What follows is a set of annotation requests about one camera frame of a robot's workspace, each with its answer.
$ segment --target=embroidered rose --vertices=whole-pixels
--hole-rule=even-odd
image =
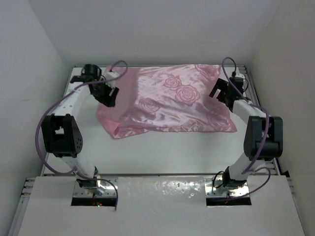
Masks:
[[[170,90],[176,90],[176,88],[178,88],[179,86],[182,85],[182,81],[178,76],[174,76],[174,75],[170,75],[170,77],[168,77],[163,86],[170,88]]]
[[[175,100],[187,106],[191,107],[199,98],[199,92],[191,85],[183,85],[176,89]]]
[[[151,98],[141,98],[139,100],[138,106],[149,113],[155,113],[160,109],[160,105],[158,102]]]
[[[221,73],[221,67],[219,65],[204,65],[197,64],[195,65],[195,69],[205,78],[210,80],[218,79]]]
[[[225,107],[218,106],[211,109],[206,115],[208,124],[214,129],[213,131],[233,131],[236,129],[232,121],[228,119],[228,110]]]

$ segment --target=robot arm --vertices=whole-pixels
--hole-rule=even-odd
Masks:
[[[83,83],[97,82],[104,79],[112,80],[119,77],[117,72],[109,71],[102,78],[101,69],[96,65],[87,64],[82,69],[80,76],[74,76],[66,94],[75,90]],[[42,133],[46,151],[53,153],[63,160],[75,173],[80,173],[87,178],[98,177],[97,168],[80,154],[83,138],[76,123],[77,115],[87,97],[92,94],[97,101],[107,107],[115,106],[119,89],[110,83],[89,84],[75,90],[74,94],[63,101],[51,115],[45,117],[42,123]],[[99,193],[102,189],[100,181],[82,179],[76,174],[81,187]]]
[[[242,74],[237,74],[230,78],[231,82],[241,92],[243,91],[243,81],[245,77]],[[218,79],[216,85],[210,93],[213,97],[220,89],[217,99],[226,104],[231,112],[238,115],[246,124],[246,134],[244,139],[244,152],[240,158],[231,166],[228,166],[222,175],[222,186],[227,188],[238,188],[243,186],[250,173],[258,166],[264,164],[265,161],[271,161],[273,158],[278,158],[283,150],[283,122],[280,117],[269,117],[269,129],[266,142],[258,159],[251,167],[252,171],[244,171],[252,162],[255,154],[258,151],[264,128],[266,125],[266,114],[260,109],[252,106],[252,102],[241,99],[235,89],[222,79]]]

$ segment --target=white back wall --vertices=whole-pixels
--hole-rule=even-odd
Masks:
[[[238,63],[280,0],[29,0],[66,63]]]
[[[26,0],[1,1],[0,45],[0,236],[6,236],[25,178],[40,174],[36,125],[61,97],[69,71]]]
[[[283,0],[251,67],[262,105],[283,118],[279,161],[293,181],[302,223],[315,235],[315,1]]]

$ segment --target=wrinkled cloth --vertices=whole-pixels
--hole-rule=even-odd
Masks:
[[[236,132],[229,110],[209,97],[220,72],[203,64],[130,68],[116,82],[116,106],[99,104],[96,116],[114,139],[150,130]]]

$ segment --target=cable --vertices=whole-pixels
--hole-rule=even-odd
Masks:
[[[101,181],[104,181],[106,183],[109,183],[110,185],[112,185],[114,187],[114,190],[116,192],[116,203],[115,203],[115,210],[117,210],[117,203],[118,203],[118,191],[117,191],[117,188],[115,187],[115,185],[111,182],[111,181],[108,181],[104,178],[89,178],[89,177],[86,177],[84,176],[83,174],[77,172],[77,175],[78,177],[81,177],[81,178],[84,178],[86,180],[89,180],[89,181],[97,181],[97,180],[101,180]]]
[[[222,61],[222,70],[223,70],[223,72],[224,72],[224,74],[225,74],[225,76],[226,76],[228,82],[229,82],[230,85],[236,90],[236,92],[240,95],[240,97],[241,97],[242,99],[244,99],[246,102],[249,102],[249,101],[243,96],[243,94],[236,88],[236,86],[231,82],[229,76],[227,75],[227,72],[226,72],[225,67],[224,67],[224,63],[225,63],[225,61],[226,61],[227,59],[230,59],[230,60],[233,62],[233,64],[234,64],[234,72],[233,72],[233,74],[236,73],[236,62],[235,62],[235,60],[233,60],[233,58],[230,58],[230,57],[226,57],[226,58],[224,58],[223,61]],[[262,151],[262,148],[263,148],[264,145],[265,145],[265,142],[266,142],[266,139],[267,139],[267,135],[268,135],[268,128],[269,128],[269,113],[268,113],[268,111],[267,111],[265,108],[261,107],[261,106],[256,106],[256,105],[254,105],[254,104],[251,104],[251,106],[262,110],[262,111],[266,114],[266,126],[265,126],[265,132],[264,132],[264,135],[263,135],[262,140],[261,140],[261,142],[260,142],[259,148],[258,148],[258,150],[257,150],[257,152],[256,152],[256,154],[255,154],[255,156],[254,156],[254,158],[252,159],[251,163],[250,163],[250,164],[247,166],[247,168],[242,172],[242,174],[245,174],[245,173],[247,173],[248,171],[250,171],[251,167],[253,166],[253,164],[255,163],[255,161],[258,159],[258,157],[259,157],[259,155],[260,155],[260,153],[261,153],[261,151]]]
[[[109,71],[113,71],[113,68],[114,68],[116,65],[120,64],[120,63],[125,64],[125,67],[128,68],[127,62],[125,62],[124,60],[118,60],[117,62],[115,62],[114,64],[111,65]],[[124,76],[126,73],[127,73],[127,70],[125,70],[125,71],[122,73],[122,76]]]
[[[262,169],[266,169],[266,170],[268,171],[268,177],[267,177],[266,181],[263,182],[259,187],[257,187],[257,188],[254,189],[253,191],[248,192],[248,193],[246,193],[246,194],[244,194],[244,195],[242,195],[242,196],[235,197],[235,198],[229,198],[229,199],[218,199],[218,201],[233,201],[233,200],[236,200],[236,199],[240,199],[240,198],[246,197],[246,196],[248,196],[248,195],[250,195],[250,194],[252,194],[252,193],[254,193],[254,192],[257,192],[259,189],[261,189],[263,186],[265,186],[265,185],[268,183],[268,181],[270,180],[270,178],[271,178],[270,169],[267,168],[267,167],[260,167],[260,168],[258,168],[257,170],[255,170],[255,173],[258,172],[258,171],[260,171],[260,170],[262,170]]]
[[[246,80],[247,81],[247,86],[246,86],[246,89],[244,89],[244,92],[246,92],[246,90],[248,89],[248,86],[250,85],[250,83],[248,82],[248,79],[244,79],[244,80]]]
[[[55,170],[53,167],[51,167],[48,162],[45,160],[45,156],[43,155],[43,153],[41,152],[40,150],[40,147],[39,147],[39,131],[40,131],[40,128],[41,128],[41,125],[45,119],[45,117],[56,107],[58,106],[62,101],[64,101],[65,99],[67,99],[68,97],[70,97],[77,89],[79,89],[80,87],[83,87],[83,86],[86,86],[86,85],[95,85],[95,84],[101,84],[101,83],[107,83],[107,82],[110,82],[110,81],[114,81],[114,80],[118,80],[120,79],[121,77],[123,77],[127,71],[128,71],[128,64],[127,62],[125,62],[124,60],[119,60],[117,61],[116,63],[114,63],[112,66],[111,66],[111,69],[119,64],[119,63],[124,63],[126,65],[126,68],[124,70],[124,72],[122,74],[120,74],[117,78],[114,78],[114,79],[111,79],[111,80],[102,80],[102,81],[92,81],[92,82],[87,82],[87,83],[83,83],[83,84],[80,84],[79,86],[77,86],[73,91],[71,91],[70,93],[68,93],[67,95],[65,95],[64,97],[62,97],[61,99],[59,99],[57,102],[55,102],[51,107],[49,107],[45,112],[44,114],[42,115],[42,117],[40,118],[39,122],[38,122],[38,125],[36,127],[36,131],[35,131],[35,148],[36,148],[36,151],[37,151],[37,154],[40,158],[40,160],[43,162],[43,164],[45,165],[45,167],[47,167],[51,172],[55,173],[55,174],[58,174],[58,175],[68,175],[70,173],[72,173],[74,171],[71,170],[69,172],[66,172],[66,173],[62,173],[62,172],[59,172],[57,170]],[[114,186],[111,182],[105,180],[105,179],[102,179],[103,181],[106,181],[108,183],[110,183],[112,186]],[[116,189],[116,187],[114,186],[114,189],[116,191],[116,194],[117,194],[117,201],[116,201],[116,206],[115,206],[115,209],[117,208],[117,203],[118,203],[118,191]]]
[[[105,81],[106,81],[106,78],[105,78],[105,76],[103,76],[103,75],[100,75]]]
[[[214,188],[220,188],[220,187],[223,185],[223,183],[222,183],[222,184],[219,184],[218,186],[215,187],[216,178],[217,178],[217,176],[218,176],[220,173],[224,173],[224,171],[219,171],[218,173],[216,173],[216,175],[215,175],[214,178],[212,179],[212,186],[213,186]]]

